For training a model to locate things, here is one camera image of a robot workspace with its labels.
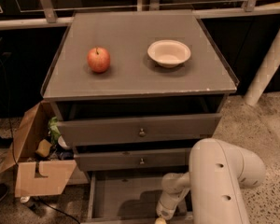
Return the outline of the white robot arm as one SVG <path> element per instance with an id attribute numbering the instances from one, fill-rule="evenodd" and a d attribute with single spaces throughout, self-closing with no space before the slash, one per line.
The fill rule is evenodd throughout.
<path id="1" fill-rule="evenodd" d="M 256 153 L 222 140 L 202 139 L 190 151 L 187 172 L 162 178 L 155 224 L 167 224 L 187 195 L 193 224 L 250 224 L 241 189 L 260 186 L 265 176 L 265 164 Z"/>

